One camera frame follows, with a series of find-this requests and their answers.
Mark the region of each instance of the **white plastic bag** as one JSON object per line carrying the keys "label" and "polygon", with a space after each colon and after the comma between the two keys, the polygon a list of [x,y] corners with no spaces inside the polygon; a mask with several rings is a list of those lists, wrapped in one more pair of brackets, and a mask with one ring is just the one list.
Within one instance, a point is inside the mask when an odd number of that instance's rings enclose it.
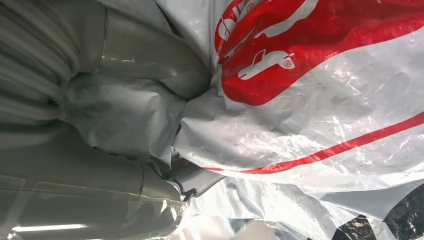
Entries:
{"label": "white plastic bag", "polygon": [[[219,35],[214,15],[199,22]],[[422,179],[423,26],[422,1],[260,2],[211,43],[213,88],[187,105],[174,147],[223,175],[308,192]]]}
{"label": "white plastic bag", "polygon": [[236,24],[261,0],[155,0],[211,71]]}
{"label": "white plastic bag", "polygon": [[424,180],[393,188],[303,193],[294,185],[227,177],[200,198],[194,213],[261,219],[281,240],[415,240],[424,235]]}

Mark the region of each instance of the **crumpled plastic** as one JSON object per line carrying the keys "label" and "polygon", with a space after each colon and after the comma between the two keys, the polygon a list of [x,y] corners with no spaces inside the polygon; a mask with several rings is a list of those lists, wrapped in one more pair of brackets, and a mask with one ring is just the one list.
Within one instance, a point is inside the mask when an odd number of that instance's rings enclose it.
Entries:
{"label": "crumpled plastic", "polygon": [[169,240],[235,239],[235,235],[242,231],[247,223],[249,221],[244,219],[228,219],[204,214],[188,216],[178,227],[180,230],[177,230]]}
{"label": "crumpled plastic", "polygon": [[281,240],[424,238],[424,180],[374,191],[305,194],[291,184],[227,177],[191,201],[195,214],[261,219]]}
{"label": "crumpled plastic", "polygon": [[61,119],[90,146],[170,165],[186,101],[157,81],[80,74],[70,81],[61,105]]}
{"label": "crumpled plastic", "polygon": [[[218,36],[227,10],[206,19]],[[238,21],[211,90],[185,109],[184,158],[308,192],[424,178],[424,3],[262,1]]]}
{"label": "crumpled plastic", "polygon": [[281,240],[424,239],[422,1],[156,2],[215,71],[173,144],[229,176],[195,213]]}

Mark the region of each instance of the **car logo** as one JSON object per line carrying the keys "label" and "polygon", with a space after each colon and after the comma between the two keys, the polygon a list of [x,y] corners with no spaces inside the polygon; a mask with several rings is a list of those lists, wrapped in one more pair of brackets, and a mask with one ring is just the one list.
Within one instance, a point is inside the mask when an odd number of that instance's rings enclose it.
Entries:
{"label": "car logo", "polygon": [[[266,49],[263,49],[256,53],[252,64],[239,71],[238,77],[242,80],[248,80],[274,65],[279,65],[283,69],[294,69],[296,67],[292,60],[292,57],[295,55],[294,53],[288,54],[280,50],[269,53],[266,53],[266,51]],[[262,59],[256,62],[257,57],[260,55]]]}

